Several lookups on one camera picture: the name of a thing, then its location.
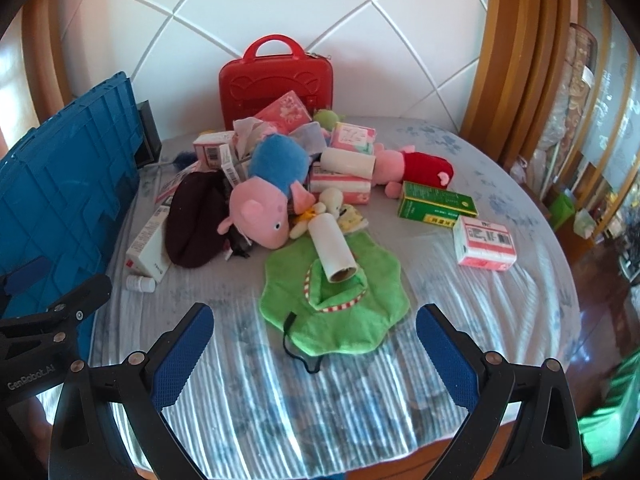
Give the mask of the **white roll on pile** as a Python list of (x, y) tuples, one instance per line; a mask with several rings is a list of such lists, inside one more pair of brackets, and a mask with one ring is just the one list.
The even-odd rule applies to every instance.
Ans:
[(320, 156), (320, 166), (324, 171), (371, 180), (375, 156), (341, 148), (326, 148)]

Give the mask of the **green plush cloth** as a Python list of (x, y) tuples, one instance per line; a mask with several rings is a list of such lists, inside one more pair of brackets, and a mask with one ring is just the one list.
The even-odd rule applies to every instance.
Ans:
[(307, 356), (371, 352), (410, 309), (396, 256), (364, 231), (346, 242), (358, 270), (341, 283), (328, 281), (308, 237), (265, 262), (260, 313)]

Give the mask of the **dark maroon plush pouch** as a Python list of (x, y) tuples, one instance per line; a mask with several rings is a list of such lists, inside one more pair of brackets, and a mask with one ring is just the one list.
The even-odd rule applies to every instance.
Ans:
[(178, 185), (165, 226), (165, 248), (176, 266), (205, 266), (226, 237), (217, 228), (229, 215), (227, 179), (221, 171), (194, 171)]

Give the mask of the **white sweat patch box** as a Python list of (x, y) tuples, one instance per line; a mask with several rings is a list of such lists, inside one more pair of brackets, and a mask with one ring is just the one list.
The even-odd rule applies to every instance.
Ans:
[(163, 281), (171, 261), (165, 248), (169, 206), (158, 206), (126, 251), (125, 266), (157, 283)]

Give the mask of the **white paper roll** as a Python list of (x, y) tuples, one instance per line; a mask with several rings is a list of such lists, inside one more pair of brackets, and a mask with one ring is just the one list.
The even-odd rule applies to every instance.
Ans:
[(330, 283), (349, 280), (358, 271), (345, 235), (332, 214), (318, 214), (309, 221), (308, 232)]

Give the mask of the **small white pill bottle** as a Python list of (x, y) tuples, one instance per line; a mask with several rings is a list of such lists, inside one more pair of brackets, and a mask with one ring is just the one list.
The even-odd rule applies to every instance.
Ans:
[(132, 292), (152, 294), (156, 289), (156, 281), (154, 278), (148, 278), (147, 276), (129, 274), (126, 277), (125, 286), (126, 289)]

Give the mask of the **pig plush red dress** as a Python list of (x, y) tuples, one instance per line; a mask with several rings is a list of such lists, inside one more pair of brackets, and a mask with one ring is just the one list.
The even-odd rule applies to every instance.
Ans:
[(372, 183), (382, 186), (389, 198), (399, 198), (405, 182), (446, 190), (454, 177), (454, 167), (447, 159), (418, 152), (413, 145), (388, 150), (377, 143), (374, 156)]

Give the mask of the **clear plastic bag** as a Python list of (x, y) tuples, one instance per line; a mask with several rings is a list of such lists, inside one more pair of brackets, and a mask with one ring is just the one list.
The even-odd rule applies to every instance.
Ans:
[(307, 122), (289, 135), (304, 151), (314, 158), (326, 149), (326, 136), (318, 122)]

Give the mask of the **white barcode box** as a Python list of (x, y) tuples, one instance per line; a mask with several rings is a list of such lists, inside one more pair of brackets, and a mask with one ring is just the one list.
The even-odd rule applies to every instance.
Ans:
[(237, 159), (234, 148), (229, 144), (221, 144), (218, 148), (220, 169), (226, 176), (232, 188), (236, 188), (248, 179), (250, 168), (250, 156)]

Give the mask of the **pink barcode box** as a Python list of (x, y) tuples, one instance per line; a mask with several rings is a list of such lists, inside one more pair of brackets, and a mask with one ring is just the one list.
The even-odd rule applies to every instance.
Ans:
[(202, 132), (192, 143), (201, 166), (210, 170), (218, 170), (221, 166), (220, 148), (223, 145), (230, 145), (233, 137), (233, 130)]

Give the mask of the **black box behind crate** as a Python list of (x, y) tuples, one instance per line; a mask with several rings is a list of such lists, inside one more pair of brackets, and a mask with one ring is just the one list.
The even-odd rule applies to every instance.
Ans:
[(149, 101), (143, 101), (137, 104), (138, 113), (142, 123), (143, 140), (134, 155), (137, 167), (142, 168), (149, 164), (155, 164), (160, 158), (162, 150), (162, 141), (157, 131), (157, 126), (151, 110)]

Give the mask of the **white yellow duck plush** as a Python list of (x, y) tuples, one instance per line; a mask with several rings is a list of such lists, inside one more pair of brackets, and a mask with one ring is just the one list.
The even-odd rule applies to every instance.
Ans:
[(338, 188), (327, 188), (318, 200), (305, 212), (295, 217), (291, 223), (291, 240), (297, 240), (308, 231), (308, 224), (319, 214), (330, 214), (345, 235), (367, 229), (369, 221), (352, 205), (344, 203), (344, 195)]

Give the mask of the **green medicine box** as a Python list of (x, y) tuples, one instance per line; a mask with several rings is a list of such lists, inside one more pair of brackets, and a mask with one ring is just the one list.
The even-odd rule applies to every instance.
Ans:
[(471, 196), (404, 182), (398, 202), (398, 217), (452, 229), (461, 216), (476, 218)]

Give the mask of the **pink white medicine box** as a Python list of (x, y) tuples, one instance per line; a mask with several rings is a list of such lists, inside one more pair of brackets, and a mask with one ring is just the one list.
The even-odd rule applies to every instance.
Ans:
[(518, 260), (513, 238), (501, 224), (460, 216), (452, 235), (459, 266), (502, 272)]

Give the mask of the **pig plush blue shirt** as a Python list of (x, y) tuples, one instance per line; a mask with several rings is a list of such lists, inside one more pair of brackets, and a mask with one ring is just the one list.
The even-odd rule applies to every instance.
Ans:
[(290, 214), (303, 214), (316, 199), (304, 187), (311, 160), (292, 138), (280, 133), (265, 136), (256, 146), (248, 178), (230, 195), (229, 215), (217, 226), (221, 235), (235, 228), (267, 249), (288, 241)]

